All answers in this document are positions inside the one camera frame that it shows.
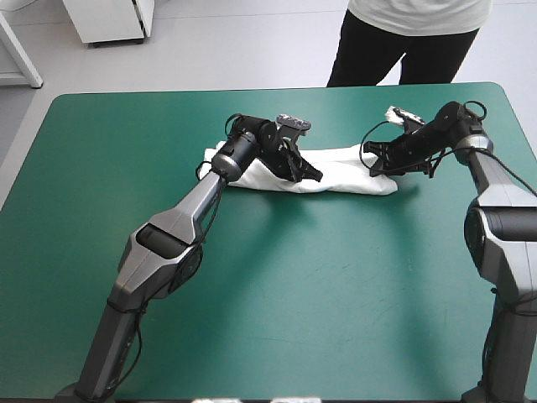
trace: white cabinet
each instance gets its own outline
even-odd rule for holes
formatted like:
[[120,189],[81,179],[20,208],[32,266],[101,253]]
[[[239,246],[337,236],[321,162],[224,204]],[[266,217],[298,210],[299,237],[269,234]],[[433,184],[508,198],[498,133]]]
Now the white cabinet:
[[85,44],[151,35],[154,0],[63,0]]

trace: person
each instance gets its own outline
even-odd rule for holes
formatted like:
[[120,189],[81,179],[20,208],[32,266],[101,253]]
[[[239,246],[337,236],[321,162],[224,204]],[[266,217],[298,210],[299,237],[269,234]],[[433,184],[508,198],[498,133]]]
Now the person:
[[453,80],[492,0],[350,0],[327,86],[375,86],[401,56],[399,84]]

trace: green table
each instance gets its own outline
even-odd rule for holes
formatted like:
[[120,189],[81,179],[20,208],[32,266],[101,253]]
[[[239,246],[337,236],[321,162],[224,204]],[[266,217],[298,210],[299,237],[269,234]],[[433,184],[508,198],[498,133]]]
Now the green table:
[[[127,236],[196,183],[232,113],[307,118],[300,147],[323,149],[359,143],[389,105],[429,120],[469,99],[487,105],[497,155],[537,182],[491,83],[57,98],[0,215],[0,396],[50,398],[78,379]],[[462,237],[476,192],[454,158],[432,181],[397,182],[392,196],[226,190],[198,274],[150,304],[117,397],[459,399],[493,306]]]

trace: white floor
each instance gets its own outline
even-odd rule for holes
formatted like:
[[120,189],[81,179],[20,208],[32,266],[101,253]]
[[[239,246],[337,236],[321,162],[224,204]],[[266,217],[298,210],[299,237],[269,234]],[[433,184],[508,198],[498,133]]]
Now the white floor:
[[[537,0],[497,0],[455,81],[505,88],[537,150]],[[0,87],[0,206],[62,93],[324,86],[347,0],[156,0],[141,45],[88,49],[61,0],[5,13],[44,79]],[[395,84],[395,67],[383,84]]]

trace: black pants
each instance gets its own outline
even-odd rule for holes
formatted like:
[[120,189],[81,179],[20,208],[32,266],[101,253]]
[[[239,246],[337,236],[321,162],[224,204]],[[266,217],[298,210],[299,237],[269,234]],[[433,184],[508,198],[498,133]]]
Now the black pants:
[[375,86],[402,55],[399,84],[451,82],[477,31],[403,36],[366,24],[347,10],[328,86]]

